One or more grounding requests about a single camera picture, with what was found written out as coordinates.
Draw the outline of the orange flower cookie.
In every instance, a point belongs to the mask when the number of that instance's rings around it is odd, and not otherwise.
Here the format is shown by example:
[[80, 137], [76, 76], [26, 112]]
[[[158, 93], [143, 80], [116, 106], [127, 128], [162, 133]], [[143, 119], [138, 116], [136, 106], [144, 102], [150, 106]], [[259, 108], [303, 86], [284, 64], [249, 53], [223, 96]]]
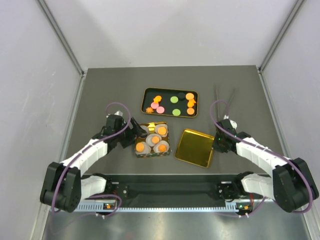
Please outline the orange flower cookie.
[[157, 144], [161, 139], [157, 136], [157, 135], [154, 135], [152, 138], [151, 138], [151, 142], [153, 144]]

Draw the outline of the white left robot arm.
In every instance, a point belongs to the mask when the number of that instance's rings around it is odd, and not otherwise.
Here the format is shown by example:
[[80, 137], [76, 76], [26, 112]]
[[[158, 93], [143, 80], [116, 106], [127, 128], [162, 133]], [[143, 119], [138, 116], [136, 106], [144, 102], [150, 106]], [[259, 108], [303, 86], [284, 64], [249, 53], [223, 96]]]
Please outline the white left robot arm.
[[117, 145], [127, 148], [147, 131], [130, 117], [125, 121], [121, 111], [109, 114], [100, 132], [71, 157], [48, 165], [39, 200], [52, 210], [73, 212], [79, 203], [94, 195], [109, 198], [114, 191], [107, 177], [100, 173], [83, 178], [84, 173], [99, 159], [107, 156]]

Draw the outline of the gold square tin lid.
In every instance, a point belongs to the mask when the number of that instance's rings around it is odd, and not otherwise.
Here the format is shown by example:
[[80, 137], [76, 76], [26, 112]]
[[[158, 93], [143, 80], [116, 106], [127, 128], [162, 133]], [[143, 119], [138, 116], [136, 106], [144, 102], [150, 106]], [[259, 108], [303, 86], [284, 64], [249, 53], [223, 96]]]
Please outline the gold square tin lid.
[[215, 137], [192, 129], [185, 129], [175, 151], [175, 158], [202, 168], [209, 168], [214, 154]]

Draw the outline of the gold square cookie tin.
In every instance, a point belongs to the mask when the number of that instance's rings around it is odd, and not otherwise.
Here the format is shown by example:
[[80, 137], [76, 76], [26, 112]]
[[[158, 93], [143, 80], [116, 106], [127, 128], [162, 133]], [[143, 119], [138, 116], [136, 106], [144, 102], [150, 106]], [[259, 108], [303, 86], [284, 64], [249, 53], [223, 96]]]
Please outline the gold square cookie tin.
[[137, 158], [164, 157], [171, 153], [169, 127], [166, 122], [143, 123], [140, 127], [146, 135], [135, 140], [134, 153]]

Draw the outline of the orange spiky cookie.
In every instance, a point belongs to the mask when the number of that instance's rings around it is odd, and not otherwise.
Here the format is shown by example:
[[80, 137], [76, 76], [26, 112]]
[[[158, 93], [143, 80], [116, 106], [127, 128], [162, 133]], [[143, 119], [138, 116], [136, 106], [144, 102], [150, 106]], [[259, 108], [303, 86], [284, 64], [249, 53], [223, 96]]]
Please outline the orange spiky cookie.
[[159, 146], [158, 146], [158, 151], [159, 151], [160, 153], [166, 152], [166, 151], [167, 151], [166, 145], [164, 145], [164, 144], [159, 145]]

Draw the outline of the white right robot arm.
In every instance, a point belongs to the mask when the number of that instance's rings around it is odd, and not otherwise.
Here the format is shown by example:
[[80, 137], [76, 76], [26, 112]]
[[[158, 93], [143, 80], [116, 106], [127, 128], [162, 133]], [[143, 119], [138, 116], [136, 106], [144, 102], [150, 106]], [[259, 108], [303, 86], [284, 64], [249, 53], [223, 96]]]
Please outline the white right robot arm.
[[233, 181], [233, 192], [239, 198], [258, 194], [270, 198], [285, 212], [309, 210], [320, 194], [308, 164], [302, 158], [290, 159], [258, 143], [246, 132], [237, 132], [236, 123], [226, 118], [214, 123], [216, 134], [212, 144], [219, 153], [233, 152], [249, 160], [267, 176], [247, 171]]

